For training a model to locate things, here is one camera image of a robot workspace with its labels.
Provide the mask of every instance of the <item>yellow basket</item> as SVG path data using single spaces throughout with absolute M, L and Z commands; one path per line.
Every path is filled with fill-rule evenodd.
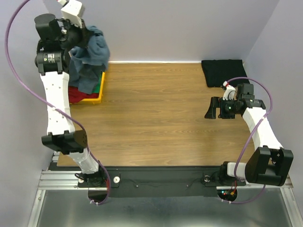
M 85 98 L 85 99 L 82 99 L 80 102 L 74 103 L 74 104 L 100 104 L 102 96 L 103 96 L 104 77 L 105 77 L 105 72 L 102 73 L 98 98 Z

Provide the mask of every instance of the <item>wall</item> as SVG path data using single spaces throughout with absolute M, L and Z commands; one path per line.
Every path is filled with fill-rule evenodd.
M 280 0 L 268 24 L 246 59 L 248 75 L 271 91 L 271 126 L 284 148 L 294 153 L 290 176 L 303 213 L 303 1 Z M 257 89 L 260 98 L 264 92 Z
M 4 57 L 6 24 L 21 2 L 6 1 L 0 8 L 0 225 L 3 227 L 27 226 L 41 170 L 47 167 L 52 155 L 41 144 L 47 127 L 46 106 L 18 84 Z M 34 17 L 46 12 L 41 0 L 31 0 L 15 19 L 9 37 L 16 71 L 40 95 L 44 95 L 44 89 L 34 64 L 39 38 Z
M 60 5 L 44 0 L 60 17 Z M 244 59 L 278 0 L 82 0 L 112 61 Z

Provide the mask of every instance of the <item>green cloth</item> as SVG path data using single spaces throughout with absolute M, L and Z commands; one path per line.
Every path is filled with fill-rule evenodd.
M 94 87 L 93 89 L 93 92 L 92 93 L 100 93 L 100 87 L 101 87 L 101 79 L 102 79 L 102 72 L 99 74 L 100 77 L 99 77 L 99 81 L 98 83 L 96 84 L 96 86 Z

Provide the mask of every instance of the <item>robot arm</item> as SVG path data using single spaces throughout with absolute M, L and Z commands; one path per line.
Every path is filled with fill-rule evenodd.
M 47 135 L 42 143 L 52 150 L 60 151 L 73 159 L 81 168 L 83 178 L 89 187 L 98 187 L 105 181 L 105 175 L 98 162 L 90 155 L 87 135 L 84 130 L 76 131 L 72 121 L 55 109 L 68 116 L 69 51 L 79 46 L 85 48 L 93 35 L 85 27 L 81 16 L 84 7 L 76 0 L 58 0 L 63 5 L 63 18 L 56 19 L 53 14 L 43 14 L 35 18 L 40 40 L 37 46 L 36 66 L 40 73 L 46 94 L 46 100 L 55 108 L 47 108 Z
M 205 118 L 215 119 L 216 108 L 220 108 L 219 118 L 222 119 L 233 119 L 235 114 L 241 114 L 252 132 L 266 113 L 265 105 L 262 100 L 255 99 L 252 84 L 238 85 L 236 100 L 233 99 L 234 93 L 235 89 L 227 85 L 223 97 L 212 97 Z M 282 186 L 294 158 L 292 152 L 279 143 L 267 118 L 262 121 L 252 138 L 255 152 L 247 163 L 239 163 L 237 176 L 249 183 Z M 221 178 L 235 177 L 235 165 L 234 162 L 224 162 L 220 170 Z

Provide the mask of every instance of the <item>red cloth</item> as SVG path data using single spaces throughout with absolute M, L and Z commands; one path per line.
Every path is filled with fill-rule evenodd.
M 70 103 L 78 103 L 85 98 L 98 98 L 98 93 L 86 94 L 80 92 L 77 87 L 68 87 L 68 98 Z

